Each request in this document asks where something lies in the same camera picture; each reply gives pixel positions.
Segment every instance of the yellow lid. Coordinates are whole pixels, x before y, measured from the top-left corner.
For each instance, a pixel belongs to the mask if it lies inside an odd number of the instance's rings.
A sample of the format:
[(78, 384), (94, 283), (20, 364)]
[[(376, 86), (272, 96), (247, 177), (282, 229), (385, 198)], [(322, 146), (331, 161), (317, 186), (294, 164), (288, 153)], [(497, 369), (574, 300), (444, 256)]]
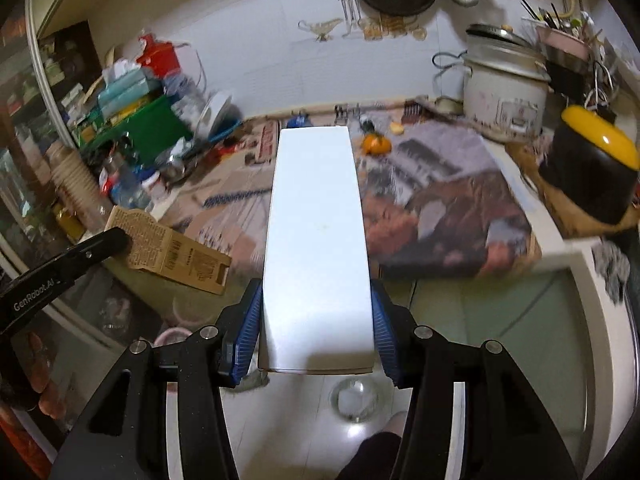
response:
[(634, 171), (640, 170), (640, 155), (631, 139), (613, 124), (607, 123), (596, 112), (573, 105), (562, 112), (562, 120), (573, 131), (626, 167)]

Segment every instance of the patterned tablecloth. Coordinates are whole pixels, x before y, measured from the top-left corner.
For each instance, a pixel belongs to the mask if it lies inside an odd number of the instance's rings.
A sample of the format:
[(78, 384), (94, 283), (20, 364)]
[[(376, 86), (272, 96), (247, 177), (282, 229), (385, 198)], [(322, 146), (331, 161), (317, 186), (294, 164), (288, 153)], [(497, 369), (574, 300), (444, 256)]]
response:
[[(361, 114), (391, 140), (388, 155), (362, 154)], [(261, 276), (277, 137), (290, 118), (245, 121), (236, 152), (210, 171), (199, 168), (161, 222), (229, 254), (235, 272)], [(478, 276), (540, 257), (524, 212), (472, 128), (414, 101), (341, 104), (310, 111), (309, 119), (349, 128), (372, 276)], [(393, 121), (404, 134), (389, 131)]]

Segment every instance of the person's leg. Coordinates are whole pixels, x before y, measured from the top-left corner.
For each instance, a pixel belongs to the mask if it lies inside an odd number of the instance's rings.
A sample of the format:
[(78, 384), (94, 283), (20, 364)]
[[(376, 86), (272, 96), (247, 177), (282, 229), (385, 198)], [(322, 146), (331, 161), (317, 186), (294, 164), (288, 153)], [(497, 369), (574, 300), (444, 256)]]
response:
[(388, 480), (400, 448), (406, 414), (396, 413), (380, 433), (360, 444), (336, 480)]

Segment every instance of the white rice cooker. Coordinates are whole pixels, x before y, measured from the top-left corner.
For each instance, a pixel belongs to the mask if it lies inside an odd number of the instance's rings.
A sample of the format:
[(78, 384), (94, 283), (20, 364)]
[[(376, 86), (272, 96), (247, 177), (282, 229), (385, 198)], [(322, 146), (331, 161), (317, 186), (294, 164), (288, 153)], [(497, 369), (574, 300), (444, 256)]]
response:
[(482, 134), (498, 142), (537, 137), (549, 90), (545, 58), (500, 27), (471, 25), (466, 33), (468, 49), (458, 56), (468, 69), (466, 117), (482, 124)]

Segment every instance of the cardboard box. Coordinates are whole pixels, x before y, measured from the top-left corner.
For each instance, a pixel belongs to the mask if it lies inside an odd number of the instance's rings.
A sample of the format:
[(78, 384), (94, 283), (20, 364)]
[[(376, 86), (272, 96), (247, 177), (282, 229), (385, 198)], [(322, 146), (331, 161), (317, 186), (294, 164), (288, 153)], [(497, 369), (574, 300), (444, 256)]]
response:
[(160, 225), (140, 209), (114, 207), (106, 229), (120, 227), (132, 240), (129, 269), (147, 270), (174, 282), (222, 294), (231, 257)]

